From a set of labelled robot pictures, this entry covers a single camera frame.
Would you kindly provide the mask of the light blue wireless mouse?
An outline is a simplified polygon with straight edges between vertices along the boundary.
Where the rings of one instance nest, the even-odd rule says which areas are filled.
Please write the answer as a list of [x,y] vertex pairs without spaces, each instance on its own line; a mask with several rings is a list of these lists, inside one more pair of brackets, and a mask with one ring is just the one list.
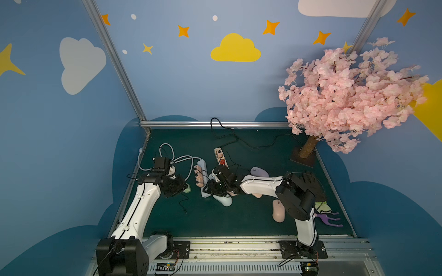
[[215,200],[217,200],[218,202],[220,202],[224,207],[229,207],[232,205],[233,200],[231,197],[221,197],[218,195],[213,195],[212,196]]

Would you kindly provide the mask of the white power strip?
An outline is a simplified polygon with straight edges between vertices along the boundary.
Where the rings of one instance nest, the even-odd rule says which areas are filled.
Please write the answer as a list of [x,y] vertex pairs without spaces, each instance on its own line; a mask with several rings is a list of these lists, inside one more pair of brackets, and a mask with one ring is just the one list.
[[201,159],[197,162],[196,165],[194,165],[193,167],[193,171],[195,174],[195,180],[196,180],[196,186],[198,186],[200,188],[201,191],[201,196],[203,198],[208,198],[211,195],[209,193],[206,193],[204,191],[204,188],[207,185],[208,182],[208,174],[207,174],[207,166],[206,166],[206,161]]

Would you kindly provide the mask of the pink wireless mouse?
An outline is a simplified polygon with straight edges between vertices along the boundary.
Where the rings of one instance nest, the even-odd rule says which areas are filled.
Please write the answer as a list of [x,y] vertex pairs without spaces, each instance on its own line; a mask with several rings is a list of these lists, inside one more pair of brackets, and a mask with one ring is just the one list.
[[285,220],[285,208],[280,200],[273,200],[272,202],[272,217],[275,222],[282,223]]

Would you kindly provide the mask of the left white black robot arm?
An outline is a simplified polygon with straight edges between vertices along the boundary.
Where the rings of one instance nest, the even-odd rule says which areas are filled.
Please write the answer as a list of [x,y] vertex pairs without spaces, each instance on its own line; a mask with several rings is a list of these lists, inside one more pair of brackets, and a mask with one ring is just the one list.
[[173,197],[188,188],[181,176],[147,175],[138,185],[136,195],[122,222],[109,238],[96,247],[99,276],[145,276],[150,262],[157,257],[180,256],[173,248],[173,236],[155,233],[146,241],[143,234],[153,207],[161,194]]

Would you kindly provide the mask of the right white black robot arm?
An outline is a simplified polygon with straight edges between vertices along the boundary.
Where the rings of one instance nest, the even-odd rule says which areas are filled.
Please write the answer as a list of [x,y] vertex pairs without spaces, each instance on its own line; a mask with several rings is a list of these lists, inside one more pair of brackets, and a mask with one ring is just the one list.
[[228,198],[240,192],[274,197],[295,220],[298,246],[313,248],[318,242],[314,222],[315,195],[307,184],[294,174],[274,178],[249,174],[239,178],[228,167],[218,165],[206,178],[203,192],[221,198]]

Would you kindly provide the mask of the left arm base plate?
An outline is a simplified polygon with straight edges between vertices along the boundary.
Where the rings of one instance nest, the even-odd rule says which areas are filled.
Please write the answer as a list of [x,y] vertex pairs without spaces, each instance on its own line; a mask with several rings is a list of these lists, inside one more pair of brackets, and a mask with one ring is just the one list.
[[164,253],[160,254],[158,258],[164,260],[189,259],[190,249],[190,241],[174,241],[172,248],[168,248]]

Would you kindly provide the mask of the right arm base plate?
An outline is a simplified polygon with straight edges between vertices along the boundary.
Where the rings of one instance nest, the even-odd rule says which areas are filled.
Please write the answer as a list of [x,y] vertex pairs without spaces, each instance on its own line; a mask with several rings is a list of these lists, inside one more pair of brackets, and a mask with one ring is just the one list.
[[297,240],[282,240],[279,241],[280,250],[283,259],[288,258],[308,258],[308,259],[328,259],[323,241],[317,240],[313,246],[306,246]]

